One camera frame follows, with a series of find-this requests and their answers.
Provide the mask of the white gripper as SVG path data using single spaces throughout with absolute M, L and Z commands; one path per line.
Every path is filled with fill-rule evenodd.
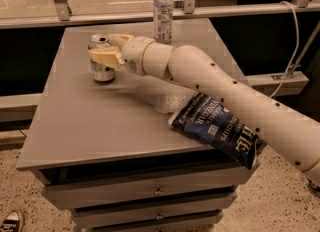
M 155 42 L 154 39 L 128 34 L 108 34 L 108 40 L 111 47 L 89 50 L 89 56 L 94 62 L 113 69 L 119 69 L 124 64 L 129 72 L 145 75 L 143 57 L 146 49 Z

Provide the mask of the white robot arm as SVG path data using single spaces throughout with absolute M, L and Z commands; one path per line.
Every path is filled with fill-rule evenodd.
M 232 78 L 199 48 L 113 34 L 109 46 L 92 48 L 89 56 L 107 67 L 125 67 L 214 98 L 320 185 L 320 123 Z

